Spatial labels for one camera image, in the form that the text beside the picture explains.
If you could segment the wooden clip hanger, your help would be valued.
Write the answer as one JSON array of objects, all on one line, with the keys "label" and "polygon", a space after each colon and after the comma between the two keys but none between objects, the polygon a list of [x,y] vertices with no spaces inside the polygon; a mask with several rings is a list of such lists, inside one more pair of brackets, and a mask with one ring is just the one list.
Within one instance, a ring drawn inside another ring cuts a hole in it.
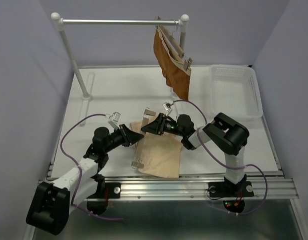
[{"label": "wooden clip hanger", "polygon": [[[141,123],[141,128],[149,123],[149,117],[154,117],[155,115],[156,115],[156,112],[150,110],[148,107],[145,108],[144,116],[143,116],[142,123]],[[144,167],[144,164],[142,163],[142,160],[141,160],[141,153],[142,153],[142,148],[143,148],[146,133],[140,130],[140,134],[143,135],[143,138],[137,142],[135,157],[131,163],[131,166],[134,169],[142,169]]]}]

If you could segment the beige underwear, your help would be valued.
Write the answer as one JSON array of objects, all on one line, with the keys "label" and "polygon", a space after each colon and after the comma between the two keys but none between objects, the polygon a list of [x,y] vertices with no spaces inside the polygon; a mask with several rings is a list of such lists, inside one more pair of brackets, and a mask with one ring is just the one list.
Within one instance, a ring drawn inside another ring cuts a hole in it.
[{"label": "beige underwear", "polygon": [[145,133],[139,158],[132,167],[143,174],[160,178],[178,178],[182,144],[170,133],[155,135]]}]

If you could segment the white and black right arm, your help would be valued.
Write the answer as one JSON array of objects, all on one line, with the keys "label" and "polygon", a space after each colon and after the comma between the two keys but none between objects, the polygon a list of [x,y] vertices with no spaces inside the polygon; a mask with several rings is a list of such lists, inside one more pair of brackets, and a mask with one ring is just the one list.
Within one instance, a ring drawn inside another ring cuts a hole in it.
[{"label": "white and black right arm", "polygon": [[241,191],[246,181],[243,166],[244,147],[247,145],[249,131],[245,126],[225,115],[217,114],[213,121],[203,127],[194,128],[190,116],[179,115],[177,120],[162,113],[153,122],[141,127],[141,131],[154,135],[167,132],[181,136],[181,143],[187,150],[195,150],[205,143],[212,141],[224,153],[225,164],[217,161],[226,168],[224,189],[229,195]]}]

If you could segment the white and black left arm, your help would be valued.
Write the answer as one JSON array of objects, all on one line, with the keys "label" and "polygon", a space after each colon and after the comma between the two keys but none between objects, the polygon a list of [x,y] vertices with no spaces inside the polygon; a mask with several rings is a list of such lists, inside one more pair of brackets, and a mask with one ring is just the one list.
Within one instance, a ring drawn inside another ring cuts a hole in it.
[{"label": "white and black left arm", "polygon": [[108,153],[119,146],[132,146],[143,137],[124,124],[113,132],[106,127],[97,128],[91,145],[75,167],[51,183],[44,181],[37,186],[26,223],[58,235],[81,202],[90,196],[108,197],[105,178],[99,173],[109,159]]}]

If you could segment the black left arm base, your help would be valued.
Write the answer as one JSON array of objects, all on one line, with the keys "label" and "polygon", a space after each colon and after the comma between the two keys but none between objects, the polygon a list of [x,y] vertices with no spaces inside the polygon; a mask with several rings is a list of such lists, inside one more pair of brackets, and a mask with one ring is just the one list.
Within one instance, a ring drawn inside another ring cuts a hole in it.
[{"label": "black left arm base", "polygon": [[119,199],[121,184],[119,182],[106,182],[101,174],[92,177],[96,183],[96,191],[87,197],[87,210],[96,215],[103,214],[108,206],[110,199]]}]

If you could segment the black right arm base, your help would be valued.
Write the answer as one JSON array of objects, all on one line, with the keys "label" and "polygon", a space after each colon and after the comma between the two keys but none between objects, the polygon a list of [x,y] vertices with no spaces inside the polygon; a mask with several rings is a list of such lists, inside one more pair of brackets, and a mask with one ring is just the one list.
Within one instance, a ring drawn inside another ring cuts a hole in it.
[{"label": "black right arm base", "polygon": [[224,181],[213,181],[208,183],[206,195],[213,201],[222,200],[225,210],[238,215],[245,209],[244,199],[254,197],[254,191],[249,181],[239,187]]}]

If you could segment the brown underwear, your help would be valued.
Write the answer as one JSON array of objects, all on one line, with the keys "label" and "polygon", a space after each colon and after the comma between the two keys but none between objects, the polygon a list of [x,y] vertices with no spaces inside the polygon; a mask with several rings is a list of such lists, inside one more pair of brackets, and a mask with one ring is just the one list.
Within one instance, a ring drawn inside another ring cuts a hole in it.
[{"label": "brown underwear", "polygon": [[189,99],[191,68],[184,69],[184,61],[170,46],[159,26],[156,26],[153,52],[166,79],[166,85],[171,87],[180,99],[187,101]]}]

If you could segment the wooden hanger with brown underwear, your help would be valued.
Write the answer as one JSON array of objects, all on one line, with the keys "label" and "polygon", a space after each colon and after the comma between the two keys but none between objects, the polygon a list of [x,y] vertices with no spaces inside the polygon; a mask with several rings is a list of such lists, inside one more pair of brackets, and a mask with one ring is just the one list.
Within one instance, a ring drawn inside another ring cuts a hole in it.
[{"label": "wooden hanger with brown underwear", "polygon": [[160,30],[162,39],[165,41],[166,46],[170,46],[170,56],[179,62],[184,71],[191,70],[191,64],[193,62],[191,57],[187,57],[184,52],[186,32],[188,29],[189,16],[183,14],[180,19],[165,19],[163,20],[160,16],[156,16],[155,20],[159,22],[170,21],[171,26],[176,26],[176,30],[170,31],[167,26],[168,24],[162,23],[157,25],[156,28]]}]

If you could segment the white plastic basket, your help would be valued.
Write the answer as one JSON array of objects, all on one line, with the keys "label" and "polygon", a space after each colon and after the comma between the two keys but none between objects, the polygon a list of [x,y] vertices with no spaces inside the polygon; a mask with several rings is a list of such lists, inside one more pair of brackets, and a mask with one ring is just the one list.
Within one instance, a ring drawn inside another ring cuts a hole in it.
[{"label": "white plastic basket", "polygon": [[209,67],[210,107],[236,120],[263,116],[255,71],[247,66],[213,64]]}]

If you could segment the aluminium mounting rail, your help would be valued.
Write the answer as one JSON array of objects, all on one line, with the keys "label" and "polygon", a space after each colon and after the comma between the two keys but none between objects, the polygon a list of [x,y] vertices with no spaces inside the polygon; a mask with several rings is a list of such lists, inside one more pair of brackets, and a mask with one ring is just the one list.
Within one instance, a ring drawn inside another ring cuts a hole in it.
[{"label": "aluminium mounting rail", "polygon": [[[250,200],[298,199],[292,179],[281,175],[267,176],[268,189],[260,174],[247,177],[253,187]],[[105,183],[119,183],[120,197],[116,201],[208,201],[207,189],[210,182],[221,182],[222,175],[182,175],[180,178],[158,178],[152,176],[106,177]]]}]

